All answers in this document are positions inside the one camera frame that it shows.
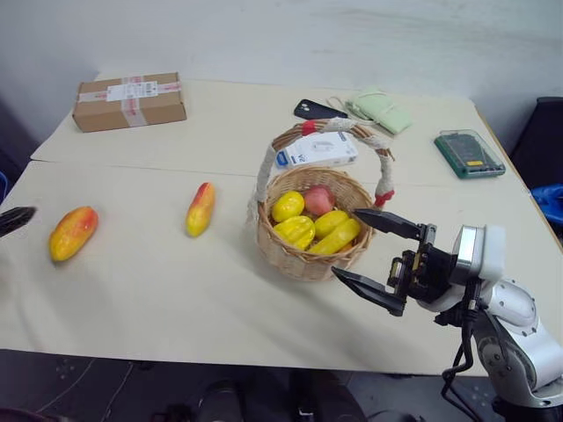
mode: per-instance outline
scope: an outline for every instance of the red and yellow mango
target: red and yellow mango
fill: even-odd
[[[186,231],[191,237],[197,237],[205,231],[211,221],[215,207],[215,187],[206,182],[197,190],[186,215]]]
[[[59,221],[49,237],[51,259],[64,261],[74,256],[98,227],[98,214],[91,207],[79,207]]]

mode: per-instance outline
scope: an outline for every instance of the yellow pepper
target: yellow pepper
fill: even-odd
[[[353,218],[348,218],[345,222],[339,224],[336,229],[313,245],[308,252],[317,253],[319,255],[332,255],[342,249],[348,242],[351,242],[360,234],[360,223]]]
[[[317,239],[322,239],[328,234],[336,229],[336,226],[345,222],[348,219],[348,214],[344,211],[340,211],[339,209],[335,209],[334,211],[330,211],[325,215],[320,216],[315,221],[315,236]]]
[[[276,224],[274,231],[288,244],[304,251],[315,237],[315,223],[306,215],[297,215]]]
[[[288,191],[272,207],[272,218],[277,222],[285,222],[290,217],[300,215],[304,208],[303,195],[296,191]]]

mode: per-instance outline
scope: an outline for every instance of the green pouch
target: green pouch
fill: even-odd
[[[413,124],[409,114],[399,110],[395,103],[376,87],[367,88],[348,100],[346,109],[360,119],[375,121],[394,135]]]

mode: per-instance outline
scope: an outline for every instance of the smartphone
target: smartphone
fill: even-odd
[[[333,117],[347,118],[348,115],[339,110],[335,110],[326,105],[322,105],[311,101],[309,99],[302,99],[297,104],[297,107],[293,111],[293,114],[297,117],[301,117],[306,120],[316,120],[316,119],[331,119]]]

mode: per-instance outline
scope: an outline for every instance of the basket handle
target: basket handle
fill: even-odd
[[[290,130],[284,132],[272,141],[266,151],[264,161],[260,166],[256,181],[256,201],[263,204],[267,199],[267,182],[274,166],[277,153],[291,145],[297,139],[310,135],[314,132],[348,132],[356,139],[366,143],[379,156],[381,162],[381,178],[376,188],[376,207],[382,207],[387,200],[390,200],[394,191],[391,162],[393,157],[389,150],[389,141],[384,138],[376,137],[366,127],[360,126],[356,121],[335,117],[333,119],[307,120],[304,123],[297,123]]]

